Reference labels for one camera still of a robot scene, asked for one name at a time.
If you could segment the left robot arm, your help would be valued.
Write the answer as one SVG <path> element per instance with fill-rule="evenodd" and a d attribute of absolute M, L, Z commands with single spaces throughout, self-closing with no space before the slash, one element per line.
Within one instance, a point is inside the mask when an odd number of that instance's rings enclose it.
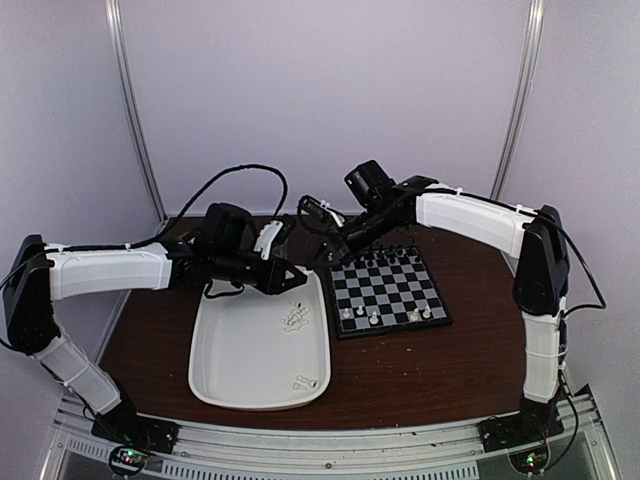
<path fill-rule="evenodd" d="M 114 298 L 126 291 L 211 291 L 217 281 L 241 291 L 251 287 L 280 295 L 302 286 L 305 274 L 272 247 L 289 226 L 276 218 L 253 229 L 254 242 L 244 243 L 252 225 L 244 209 L 212 204 L 201 223 L 179 237 L 161 233 L 138 244 L 71 246 L 30 235 L 4 280 L 2 300 L 6 337 L 2 345 L 34 358 L 91 410 L 104 416 L 106 429 L 123 444 L 144 433 L 123 387 L 90 360 L 56 320 L 59 303 Z"/>

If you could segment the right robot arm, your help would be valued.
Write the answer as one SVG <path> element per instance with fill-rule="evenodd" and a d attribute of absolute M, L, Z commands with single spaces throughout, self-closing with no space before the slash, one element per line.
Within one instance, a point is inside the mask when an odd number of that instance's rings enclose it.
<path fill-rule="evenodd" d="M 514 417 L 512 430 L 519 440 L 535 440 L 551 424 L 545 405 L 556 400 L 564 367 L 570 261 L 559 212 L 502 204 L 422 175 L 396 182 L 374 160 L 358 165 L 344 182 L 363 209 L 351 220 L 310 196 L 298 202 L 300 213 L 326 227 L 312 265 L 343 264 L 402 226 L 451 232 L 516 261 L 512 297 L 524 321 L 522 400 L 528 407 Z"/>

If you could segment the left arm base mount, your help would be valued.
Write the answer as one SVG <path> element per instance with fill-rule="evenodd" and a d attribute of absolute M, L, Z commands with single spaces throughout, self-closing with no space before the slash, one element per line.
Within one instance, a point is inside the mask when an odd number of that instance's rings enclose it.
<path fill-rule="evenodd" d="M 171 454 L 177 441 L 179 425 L 150 417 L 134 415 L 116 418 L 99 415 L 91 434 L 137 450 Z"/>

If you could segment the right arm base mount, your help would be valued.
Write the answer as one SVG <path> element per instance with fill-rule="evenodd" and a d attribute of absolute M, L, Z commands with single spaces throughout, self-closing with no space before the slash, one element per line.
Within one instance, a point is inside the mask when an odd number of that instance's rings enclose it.
<path fill-rule="evenodd" d="M 555 416 L 543 423 L 533 414 L 521 412 L 489 417 L 479 422 L 477 427 L 486 453 L 541 443 L 564 432 L 562 421 Z"/>

